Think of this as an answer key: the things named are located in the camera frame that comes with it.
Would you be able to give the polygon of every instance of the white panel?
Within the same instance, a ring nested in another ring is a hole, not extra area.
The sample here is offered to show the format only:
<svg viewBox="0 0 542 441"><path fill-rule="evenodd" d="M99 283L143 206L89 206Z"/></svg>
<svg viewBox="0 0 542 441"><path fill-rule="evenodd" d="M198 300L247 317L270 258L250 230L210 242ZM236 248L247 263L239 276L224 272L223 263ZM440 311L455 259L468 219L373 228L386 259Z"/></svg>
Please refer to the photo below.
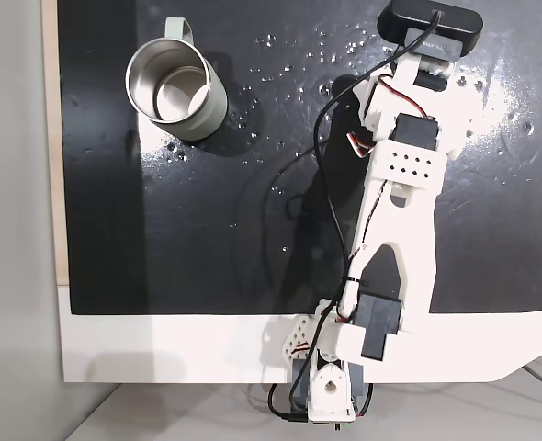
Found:
<svg viewBox="0 0 542 441"><path fill-rule="evenodd" d="M59 288L66 381L282 383L282 345L295 316L77 316ZM377 383L500 379L542 355L542 311L431 314L417 333L388 337Z"/></svg>

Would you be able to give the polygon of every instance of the black table surface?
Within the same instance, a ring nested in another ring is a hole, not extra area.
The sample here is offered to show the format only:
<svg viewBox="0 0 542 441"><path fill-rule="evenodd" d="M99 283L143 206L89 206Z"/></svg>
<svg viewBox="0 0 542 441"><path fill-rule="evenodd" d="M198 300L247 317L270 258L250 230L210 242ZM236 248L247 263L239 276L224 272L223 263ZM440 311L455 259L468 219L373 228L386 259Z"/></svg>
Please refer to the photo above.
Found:
<svg viewBox="0 0 542 441"><path fill-rule="evenodd" d="M341 276L311 128L331 93L383 60L386 0L59 0L63 153L75 314L309 312ZM485 29L449 92L477 94L466 149L435 209L431 312L542 310L542 0L465 0ZM136 49L186 17L229 113L205 141L139 125L124 85ZM325 163L350 245L367 160L324 121ZM392 251L368 288L396 295Z"/></svg>

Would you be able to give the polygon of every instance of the black webcam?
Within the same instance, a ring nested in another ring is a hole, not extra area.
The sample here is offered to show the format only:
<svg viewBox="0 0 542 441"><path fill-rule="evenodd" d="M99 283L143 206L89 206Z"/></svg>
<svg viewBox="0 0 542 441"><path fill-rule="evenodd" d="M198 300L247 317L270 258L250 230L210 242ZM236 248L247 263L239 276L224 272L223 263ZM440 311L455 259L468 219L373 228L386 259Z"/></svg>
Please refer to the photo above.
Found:
<svg viewBox="0 0 542 441"><path fill-rule="evenodd" d="M483 18L470 9L430 0L391 0L379 16L379 35L405 46L430 26L437 11L443 13L440 24L416 52L456 62L473 50L483 30Z"/></svg>

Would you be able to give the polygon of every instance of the sage green mug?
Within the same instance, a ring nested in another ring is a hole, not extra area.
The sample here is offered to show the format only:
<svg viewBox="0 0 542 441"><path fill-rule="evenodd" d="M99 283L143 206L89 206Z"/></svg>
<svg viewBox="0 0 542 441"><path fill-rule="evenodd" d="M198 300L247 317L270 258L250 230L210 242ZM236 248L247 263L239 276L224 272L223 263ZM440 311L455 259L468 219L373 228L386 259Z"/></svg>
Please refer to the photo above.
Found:
<svg viewBox="0 0 542 441"><path fill-rule="evenodd" d="M220 78L194 46L191 27L181 17L167 18L164 37L132 56L126 91L140 114L184 141L207 138L228 108Z"/></svg>

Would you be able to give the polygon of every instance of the mug handle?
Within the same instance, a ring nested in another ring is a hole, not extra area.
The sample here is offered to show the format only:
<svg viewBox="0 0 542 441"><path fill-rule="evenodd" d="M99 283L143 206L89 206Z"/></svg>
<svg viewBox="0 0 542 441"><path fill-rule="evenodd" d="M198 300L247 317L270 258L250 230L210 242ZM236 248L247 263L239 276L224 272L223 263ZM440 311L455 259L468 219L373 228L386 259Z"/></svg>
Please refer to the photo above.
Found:
<svg viewBox="0 0 542 441"><path fill-rule="evenodd" d="M194 33L183 17L168 17L164 22L164 35L168 39L178 39L194 44Z"/></svg>

